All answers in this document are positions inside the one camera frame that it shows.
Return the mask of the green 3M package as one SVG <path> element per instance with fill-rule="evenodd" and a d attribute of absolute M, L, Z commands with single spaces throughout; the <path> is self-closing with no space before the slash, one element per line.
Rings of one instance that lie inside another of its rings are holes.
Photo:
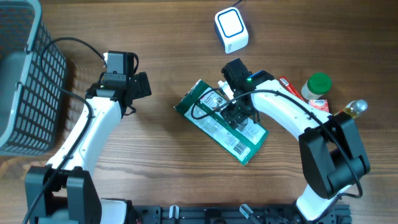
<path fill-rule="evenodd" d="M 233 129 L 223 120 L 219 112 L 199 119 L 223 103 L 226 103 L 226 100 L 221 94 L 212 90 L 203 80 L 199 80 L 174 108 L 232 154 L 242 165 L 246 165 L 260 150 L 269 132 L 250 118 Z"/>

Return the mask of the red stick packet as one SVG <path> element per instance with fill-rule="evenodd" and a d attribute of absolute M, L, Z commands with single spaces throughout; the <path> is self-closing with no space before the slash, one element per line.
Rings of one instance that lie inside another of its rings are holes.
<path fill-rule="evenodd" d="M 281 76 L 279 77 L 279 81 L 281 83 L 281 85 L 284 86 L 284 88 L 290 92 L 291 94 L 293 94 L 294 96 L 296 96 L 297 98 L 301 99 L 302 101 L 304 101 L 304 99 L 302 98 L 302 96 L 300 95 L 300 93 L 296 90 L 296 88 L 293 86 L 293 84 L 291 84 L 291 82 L 285 77 L 285 76 Z"/>

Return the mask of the red tissue pack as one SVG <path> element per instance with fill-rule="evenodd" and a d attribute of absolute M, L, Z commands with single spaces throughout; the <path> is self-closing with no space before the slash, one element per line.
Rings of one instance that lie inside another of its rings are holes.
<path fill-rule="evenodd" d="M 308 104 L 311 107 L 316 108 L 316 109 L 318 109 L 320 111 L 325 111 L 327 113 L 330 112 L 327 100 L 321 100 L 321 99 L 309 100 Z"/>

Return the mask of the green lid jar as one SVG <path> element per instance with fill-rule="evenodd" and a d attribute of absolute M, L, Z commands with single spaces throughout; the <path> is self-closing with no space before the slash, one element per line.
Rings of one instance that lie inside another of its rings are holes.
<path fill-rule="evenodd" d="M 303 85 L 301 94 L 306 100 L 317 100 L 332 87 L 331 78 L 322 72 L 314 73 Z"/>

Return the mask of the yellow liquid bottle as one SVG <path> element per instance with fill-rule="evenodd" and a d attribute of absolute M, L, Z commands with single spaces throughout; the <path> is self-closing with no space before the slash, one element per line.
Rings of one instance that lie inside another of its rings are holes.
<path fill-rule="evenodd" d="M 361 116 L 368 108 L 368 103 L 365 100 L 354 100 L 347 104 L 342 110 L 335 113 L 338 115 L 340 113 L 346 113 L 350 115 L 353 119 Z"/>

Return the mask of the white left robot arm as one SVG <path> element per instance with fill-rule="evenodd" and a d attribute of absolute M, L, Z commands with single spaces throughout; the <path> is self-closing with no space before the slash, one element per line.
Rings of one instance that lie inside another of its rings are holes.
<path fill-rule="evenodd" d="M 134 223 L 131 201 L 100 198 L 93 173 L 104 144 L 127 116 L 132 102 L 151 94 L 145 72 L 132 52 L 109 51 L 106 71 L 87 89 L 83 111 L 73 130 L 45 166 L 32 166 L 26 177 L 28 211 L 24 223 Z"/>

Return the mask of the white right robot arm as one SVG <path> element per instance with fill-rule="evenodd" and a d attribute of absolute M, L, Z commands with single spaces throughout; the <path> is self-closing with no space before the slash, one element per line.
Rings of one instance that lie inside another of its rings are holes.
<path fill-rule="evenodd" d="M 298 140 L 302 170 L 307 181 L 295 201 L 294 222 L 319 222 L 347 189 L 358 188 L 360 178 L 370 171 L 370 163 L 354 119 L 345 112 L 332 115 L 311 107 L 289 93 L 270 73 L 250 72 L 240 59 L 221 70 L 222 91 L 230 99 L 221 116 L 233 129 L 248 118 L 259 121 L 264 113 L 277 121 Z"/>

